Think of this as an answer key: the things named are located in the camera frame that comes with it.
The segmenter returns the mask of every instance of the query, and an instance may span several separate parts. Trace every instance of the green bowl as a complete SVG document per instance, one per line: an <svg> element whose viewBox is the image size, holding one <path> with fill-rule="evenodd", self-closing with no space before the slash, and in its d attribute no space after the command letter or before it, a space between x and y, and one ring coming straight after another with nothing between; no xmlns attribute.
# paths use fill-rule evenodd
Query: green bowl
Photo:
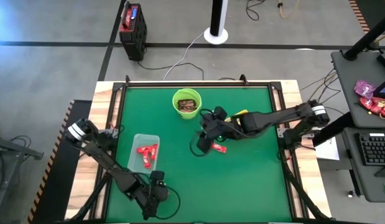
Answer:
<svg viewBox="0 0 385 224"><path fill-rule="evenodd" d="M195 100L195 102L197 103L197 109L195 111L192 111L189 113L184 113L184 112L179 111L179 106L178 106L177 102L179 100L187 100L187 99ZM181 115L181 117L183 119L192 119L198 114L198 112L202 108L202 99L200 98L200 95L197 91L190 89L190 88L184 88L184 89L177 91L174 94L173 107L177 111L177 113L179 115Z"/></svg>

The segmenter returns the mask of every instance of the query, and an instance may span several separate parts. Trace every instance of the green mat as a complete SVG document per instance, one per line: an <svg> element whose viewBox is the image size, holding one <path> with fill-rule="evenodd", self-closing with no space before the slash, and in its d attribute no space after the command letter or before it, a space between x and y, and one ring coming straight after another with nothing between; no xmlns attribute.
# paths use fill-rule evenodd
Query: green mat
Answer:
<svg viewBox="0 0 385 224"><path fill-rule="evenodd" d="M135 134L160 137L157 170L165 172L165 183L180 194L182 201L178 214L167 222L291 221L274 128L258 139L223 142L226 154L212 151L205 157L195 157L188 144L200 130L201 117L180 118L172 106L178 89L127 89L122 118L125 131L120 134L116 155L116 160L127 167ZM271 112L267 88L194 89L202 96L202 108L222 106L229 115L243 109ZM167 217L176 208L177 196L170 192L159 205L157 216ZM116 184L109 196L106 221L145 222L137 203L129 201ZM150 218L147 222L162 221Z"/></svg>

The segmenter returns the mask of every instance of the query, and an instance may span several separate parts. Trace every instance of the white base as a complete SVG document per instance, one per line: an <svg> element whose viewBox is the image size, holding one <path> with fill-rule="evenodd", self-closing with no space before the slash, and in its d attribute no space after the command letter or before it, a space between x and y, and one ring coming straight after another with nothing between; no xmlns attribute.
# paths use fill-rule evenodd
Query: white base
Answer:
<svg viewBox="0 0 385 224"><path fill-rule="evenodd" d="M209 27L205 30L204 37L207 42L218 45L226 42L226 40L228 39L228 32L227 30L223 29L223 34L219 37L216 37L210 34L210 27Z"/></svg>

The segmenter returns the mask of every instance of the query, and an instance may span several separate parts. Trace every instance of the keyboard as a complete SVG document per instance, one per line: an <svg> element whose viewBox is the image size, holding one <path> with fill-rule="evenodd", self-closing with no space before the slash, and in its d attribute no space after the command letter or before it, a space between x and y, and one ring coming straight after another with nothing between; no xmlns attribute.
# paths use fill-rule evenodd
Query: keyboard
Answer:
<svg viewBox="0 0 385 224"><path fill-rule="evenodd" d="M355 138L364 165L385 166L385 134L359 133Z"/></svg>

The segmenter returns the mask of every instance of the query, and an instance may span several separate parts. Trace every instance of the table leg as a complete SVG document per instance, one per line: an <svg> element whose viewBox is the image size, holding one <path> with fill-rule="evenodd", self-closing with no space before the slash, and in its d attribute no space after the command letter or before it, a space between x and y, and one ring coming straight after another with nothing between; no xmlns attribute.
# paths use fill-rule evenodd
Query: table leg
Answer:
<svg viewBox="0 0 385 224"><path fill-rule="evenodd" d="M361 194L361 190L359 189L358 181L355 177L354 171L350 169L349 172L350 172L351 180L353 181L355 195L358 198L360 198L362 194Z"/></svg>
<svg viewBox="0 0 385 224"><path fill-rule="evenodd" d="M330 123L319 133L315 134L315 137L312 139L314 147L341 133L344 128L347 127L354 127L353 118L351 117L350 112L339 117L336 121Z"/></svg>

